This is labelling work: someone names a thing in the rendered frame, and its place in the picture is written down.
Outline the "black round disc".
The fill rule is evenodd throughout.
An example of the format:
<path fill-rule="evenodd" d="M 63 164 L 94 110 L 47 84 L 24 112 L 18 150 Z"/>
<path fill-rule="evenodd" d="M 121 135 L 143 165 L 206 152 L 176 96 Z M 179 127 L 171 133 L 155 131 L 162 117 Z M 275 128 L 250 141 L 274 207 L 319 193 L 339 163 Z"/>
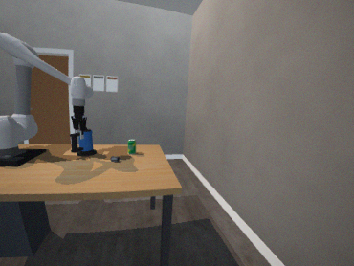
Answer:
<path fill-rule="evenodd" d="M 95 155 L 97 153 L 97 151 L 95 149 L 93 149 L 93 151 L 91 152 L 86 152 L 86 153 L 82 153 L 82 152 L 77 152 L 77 155 L 78 156 L 92 156 L 92 155 Z"/>

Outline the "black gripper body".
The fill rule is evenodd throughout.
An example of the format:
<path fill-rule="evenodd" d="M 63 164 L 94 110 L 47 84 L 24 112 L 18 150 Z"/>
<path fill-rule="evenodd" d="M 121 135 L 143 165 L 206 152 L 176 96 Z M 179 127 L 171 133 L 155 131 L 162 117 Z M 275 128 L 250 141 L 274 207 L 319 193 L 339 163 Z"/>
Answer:
<path fill-rule="evenodd" d="M 79 116 L 80 120 L 82 120 L 84 116 L 84 106 L 73 106 L 74 116 Z"/>

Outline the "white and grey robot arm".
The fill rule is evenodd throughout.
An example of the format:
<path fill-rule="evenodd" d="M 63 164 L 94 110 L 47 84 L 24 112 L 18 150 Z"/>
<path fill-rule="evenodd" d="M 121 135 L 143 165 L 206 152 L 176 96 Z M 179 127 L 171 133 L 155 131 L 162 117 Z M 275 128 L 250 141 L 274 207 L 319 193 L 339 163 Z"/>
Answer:
<path fill-rule="evenodd" d="M 31 82 L 34 66 L 69 84 L 74 106 L 85 106 L 85 99 L 91 98 L 94 91 L 86 84 L 84 78 L 67 77 L 39 59 L 37 52 L 30 45 L 7 33 L 0 33 L 0 48 L 12 55 L 16 66 L 14 114 L 0 116 L 0 158 L 9 159 L 25 153 L 26 150 L 19 150 L 18 142 L 32 138 L 38 131 L 31 115 Z"/>

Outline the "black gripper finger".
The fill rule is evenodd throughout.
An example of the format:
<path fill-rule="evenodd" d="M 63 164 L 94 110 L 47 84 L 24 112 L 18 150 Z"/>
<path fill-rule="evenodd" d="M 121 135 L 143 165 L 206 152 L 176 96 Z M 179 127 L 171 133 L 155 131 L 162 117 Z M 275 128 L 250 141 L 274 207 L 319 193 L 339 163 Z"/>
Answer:
<path fill-rule="evenodd" d="M 84 134 L 83 134 L 83 130 L 86 129 L 86 120 L 87 120 L 87 117 L 84 117 L 82 118 L 82 120 L 80 120 L 80 117 L 78 117 L 78 121 L 79 121 L 79 127 L 80 127 L 80 139 L 84 139 Z"/>
<path fill-rule="evenodd" d="M 73 122 L 73 128 L 76 130 L 76 133 L 78 133 L 79 132 L 79 130 L 78 130 L 79 121 L 77 121 L 77 116 L 72 116 L 71 118 L 72 118 L 72 122 Z"/>

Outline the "green and yellow drink can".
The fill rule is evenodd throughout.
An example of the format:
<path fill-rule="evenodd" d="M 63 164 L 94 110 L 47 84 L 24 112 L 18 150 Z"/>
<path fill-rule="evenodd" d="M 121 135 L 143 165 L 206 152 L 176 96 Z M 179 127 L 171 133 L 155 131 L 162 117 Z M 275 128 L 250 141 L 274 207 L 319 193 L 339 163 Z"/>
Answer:
<path fill-rule="evenodd" d="M 128 141 L 128 153 L 135 154 L 136 153 L 136 141 L 134 139 L 130 139 Z"/>

